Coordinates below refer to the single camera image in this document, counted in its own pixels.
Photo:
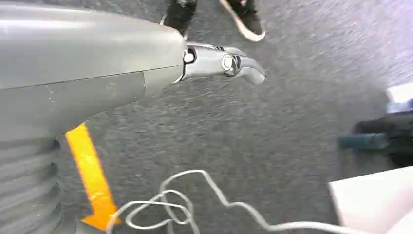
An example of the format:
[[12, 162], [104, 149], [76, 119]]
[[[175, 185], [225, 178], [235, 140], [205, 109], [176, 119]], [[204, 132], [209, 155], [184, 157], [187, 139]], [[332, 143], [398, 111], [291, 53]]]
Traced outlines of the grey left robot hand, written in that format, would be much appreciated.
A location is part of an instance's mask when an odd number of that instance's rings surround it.
[[170, 84], [215, 75], [261, 84], [235, 47], [187, 42], [175, 29], [116, 13], [0, 4], [0, 231], [94, 234], [61, 210], [56, 137], [86, 118]]

